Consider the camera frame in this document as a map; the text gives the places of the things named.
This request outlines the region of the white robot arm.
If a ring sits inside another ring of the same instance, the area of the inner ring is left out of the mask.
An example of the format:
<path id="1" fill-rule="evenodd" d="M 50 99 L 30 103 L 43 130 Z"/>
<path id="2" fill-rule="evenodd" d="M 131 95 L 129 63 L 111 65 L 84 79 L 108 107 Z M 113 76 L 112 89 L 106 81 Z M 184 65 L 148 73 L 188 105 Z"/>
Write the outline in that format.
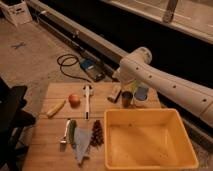
<path id="1" fill-rule="evenodd" d="M 139 47 L 120 60 L 115 76 L 122 86 L 145 83 L 213 128 L 213 89 L 160 71 L 151 60 L 151 51 Z"/>

